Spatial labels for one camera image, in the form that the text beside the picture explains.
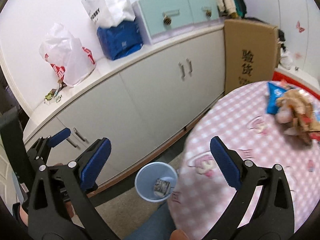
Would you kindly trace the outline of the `left hand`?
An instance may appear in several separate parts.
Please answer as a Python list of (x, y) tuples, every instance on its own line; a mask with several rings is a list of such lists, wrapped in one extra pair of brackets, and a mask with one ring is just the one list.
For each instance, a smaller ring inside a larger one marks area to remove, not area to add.
[(18, 206), (18, 213), (19, 213), (20, 220), (23, 222), (23, 224), (25, 226), (28, 226), (28, 214), (24, 211), (21, 204), (19, 204)]

